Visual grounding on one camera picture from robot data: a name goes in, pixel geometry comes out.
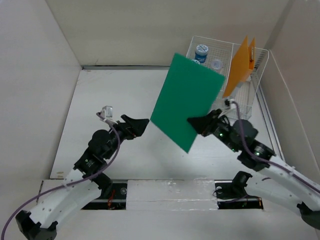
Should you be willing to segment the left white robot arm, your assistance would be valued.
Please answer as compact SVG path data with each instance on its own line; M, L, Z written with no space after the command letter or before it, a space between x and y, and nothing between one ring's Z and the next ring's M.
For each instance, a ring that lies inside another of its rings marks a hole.
M58 187L45 192L47 196L29 211L20 210L15 220L28 240L53 240L58 229L92 200L107 198L113 181L103 172L115 160L125 140L141 137L149 119L122 115L123 122L112 122L97 113L110 129L97 130L83 155Z

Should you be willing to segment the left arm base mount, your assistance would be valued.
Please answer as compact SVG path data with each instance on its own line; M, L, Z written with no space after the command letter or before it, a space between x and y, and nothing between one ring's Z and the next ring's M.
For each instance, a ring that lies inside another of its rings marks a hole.
M83 210L125 210L128 181L112 180L104 173L93 179L101 187L98 198L85 205Z

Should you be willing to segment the green notebook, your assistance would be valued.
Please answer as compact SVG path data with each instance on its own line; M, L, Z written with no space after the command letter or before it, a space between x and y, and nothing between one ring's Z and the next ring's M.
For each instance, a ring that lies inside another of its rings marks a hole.
M187 119L207 115L224 82L223 75L175 53L151 122L188 153L197 133Z

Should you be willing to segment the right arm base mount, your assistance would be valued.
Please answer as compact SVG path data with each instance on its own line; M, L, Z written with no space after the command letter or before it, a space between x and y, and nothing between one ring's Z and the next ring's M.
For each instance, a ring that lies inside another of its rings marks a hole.
M232 180L214 180L212 195L217 199L219 210L263 210L262 199L249 195L245 187L253 176L250 173L239 171Z

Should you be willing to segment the blue tape roll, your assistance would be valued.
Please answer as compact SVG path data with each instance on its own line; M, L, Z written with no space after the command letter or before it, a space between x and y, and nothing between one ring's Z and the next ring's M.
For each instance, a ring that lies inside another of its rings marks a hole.
M192 61L196 64L199 64L199 65L201 64L197 59L192 59Z
M207 59L208 53L209 53L209 47L205 44L199 44L195 48L194 59L199 61L201 64L203 64Z

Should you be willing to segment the orange notebook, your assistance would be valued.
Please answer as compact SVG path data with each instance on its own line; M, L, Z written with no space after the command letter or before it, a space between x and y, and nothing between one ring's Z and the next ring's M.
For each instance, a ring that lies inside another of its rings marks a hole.
M223 98L234 99L242 85L247 81L255 66L256 39L253 38L248 44L246 36L232 58L227 85Z

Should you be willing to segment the small clear tape roll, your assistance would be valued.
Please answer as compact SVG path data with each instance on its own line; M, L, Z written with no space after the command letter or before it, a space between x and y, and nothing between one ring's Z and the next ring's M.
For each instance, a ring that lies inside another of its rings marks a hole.
M220 73L221 70L223 69L223 62L220 59L214 59L211 63L210 63L210 67L212 70L214 70L217 73Z

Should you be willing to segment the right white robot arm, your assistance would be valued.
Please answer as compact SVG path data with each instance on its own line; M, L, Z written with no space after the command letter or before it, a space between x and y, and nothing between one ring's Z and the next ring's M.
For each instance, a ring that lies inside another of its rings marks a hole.
M260 197L283 206L309 226L320 228L320 186L289 166L275 152L256 140L258 130L245 119L230 124L220 109L205 116L189 117L197 134L215 136L234 153L237 160L256 172L239 171L229 183L216 185L216 197L225 204Z

